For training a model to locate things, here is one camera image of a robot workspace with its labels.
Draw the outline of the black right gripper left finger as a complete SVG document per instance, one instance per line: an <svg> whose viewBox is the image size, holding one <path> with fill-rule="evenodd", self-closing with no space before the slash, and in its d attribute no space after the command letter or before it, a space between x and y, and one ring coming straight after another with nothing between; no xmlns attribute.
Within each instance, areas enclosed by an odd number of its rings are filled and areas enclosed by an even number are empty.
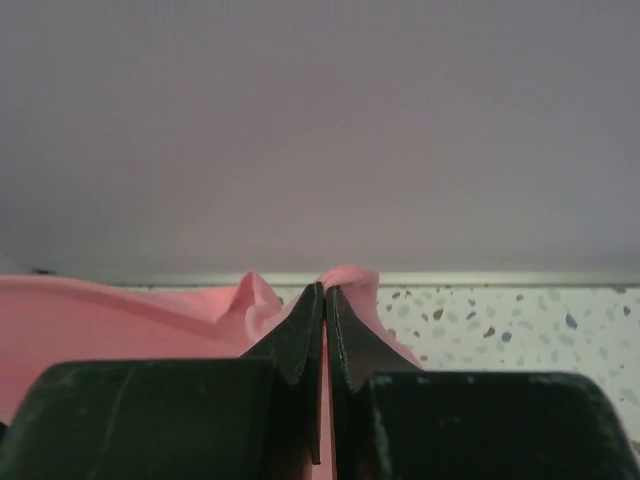
<svg viewBox="0 0 640 480"><path fill-rule="evenodd" d="M323 289L242 356L66 362L1 442L5 479L307 479L321 458Z"/></svg>

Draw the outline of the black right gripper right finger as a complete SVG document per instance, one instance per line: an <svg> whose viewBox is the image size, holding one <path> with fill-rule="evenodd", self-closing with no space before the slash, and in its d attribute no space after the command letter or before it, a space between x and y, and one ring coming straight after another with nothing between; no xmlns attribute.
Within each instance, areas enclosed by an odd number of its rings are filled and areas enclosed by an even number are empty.
<svg viewBox="0 0 640 480"><path fill-rule="evenodd" d="M325 297L339 479L635 479L614 408L585 376L429 372Z"/></svg>

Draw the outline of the pink t-shirt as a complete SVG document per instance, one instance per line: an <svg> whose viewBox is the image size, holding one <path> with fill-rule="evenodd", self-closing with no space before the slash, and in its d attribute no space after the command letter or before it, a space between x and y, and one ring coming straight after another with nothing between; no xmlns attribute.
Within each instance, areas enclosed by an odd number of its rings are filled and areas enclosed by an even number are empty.
<svg viewBox="0 0 640 480"><path fill-rule="evenodd" d="M321 458L307 479L339 479L334 470L326 329L329 289L340 288L366 326L419 365L378 318L376 272L340 266L311 284L316 283L324 297ZM237 358L278 326L301 294L282 304L272 287L252 272L231 287L151 293L54 276L5 277L1 281L1 442L29 389L52 366L84 361Z"/></svg>

